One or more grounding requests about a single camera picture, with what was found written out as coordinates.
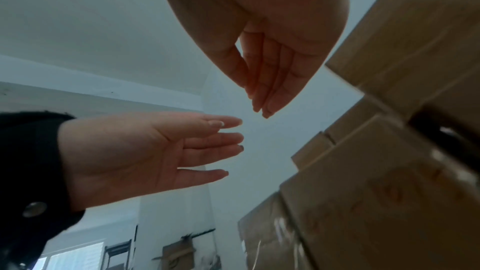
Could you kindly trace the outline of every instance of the black sleeve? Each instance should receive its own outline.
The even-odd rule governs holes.
[[[57,143],[74,117],[50,112],[0,114],[0,269],[27,269],[46,242],[75,225]]]

